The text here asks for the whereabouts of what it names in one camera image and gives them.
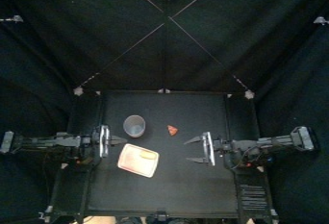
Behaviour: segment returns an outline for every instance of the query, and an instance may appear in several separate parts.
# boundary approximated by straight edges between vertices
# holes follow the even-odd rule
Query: table surface
[[[142,137],[123,131],[127,116],[138,114],[147,123]],[[213,138],[257,137],[257,123],[250,102],[244,96],[149,94],[109,92],[103,97],[102,123],[129,143],[159,153],[151,178],[117,166],[123,145],[111,147],[91,180],[87,211],[98,214],[154,214],[171,216],[237,217],[237,191],[233,173],[217,155],[216,167],[186,160],[203,157],[202,143],[183,145],[203,132]],[[170,136],[167,125],[179,131]]]

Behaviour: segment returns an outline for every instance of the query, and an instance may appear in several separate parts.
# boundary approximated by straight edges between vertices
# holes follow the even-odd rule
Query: cable
[[[47,182],[47,203],[50,204],[50,183],[48,183],[47,169],[46,169],[48,153],[50,153],[50,152],[47,152],[47,153],[46,153],[46,156],[44,156],[43,172],[44,172],[44,177],[46,177],[46,182]]]
[[[90,216],[90,218],[83,222],[87,223],[95,216]]]
[[[240,164],[242,163],[244,157],[246,156],[248,152],[249,152],[250,150],[253,150],[254,148],[257,148],[257,145],[253,146],[253,147],[250,147],[250,148],[244,152],[242,158],[241,158],[240,162],[238,162],[230,169],[236,169],[236,168],[240,166]]]

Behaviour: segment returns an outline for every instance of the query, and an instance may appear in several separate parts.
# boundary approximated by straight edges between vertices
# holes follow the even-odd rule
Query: black fabric wall
[[[19,14],[0,0],[0,18]],[[67,130],[72,90],[68,89],[54,56],[24,23],[0,24],[0,139],[6,131],[28,137],[51,136]],[[54,164],[36,153],[0,155],[0,223],[39,223],[54,181]]]
[[[0,17],[15,14],[14,4],[0,0]],[[47,136],[66,131],[72,89],[28,21],[2,23],[0,42],[0,132]]]
[[[320,152],[281,155],[270,168],[280,217],[286,223],[329,220],[329,27],[320,26],[288,63],[272,74],[257,102],[264,136],[289,134],[294,127],[313,128]]]

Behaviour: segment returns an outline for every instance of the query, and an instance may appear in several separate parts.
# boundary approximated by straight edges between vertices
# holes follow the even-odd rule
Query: orange object
[[[174,135],[178,133],[179,129],[177,129],[177,128],[173,127],[171,125],[169,125],[167,127],[169,127],[170,135],[174,136]]]

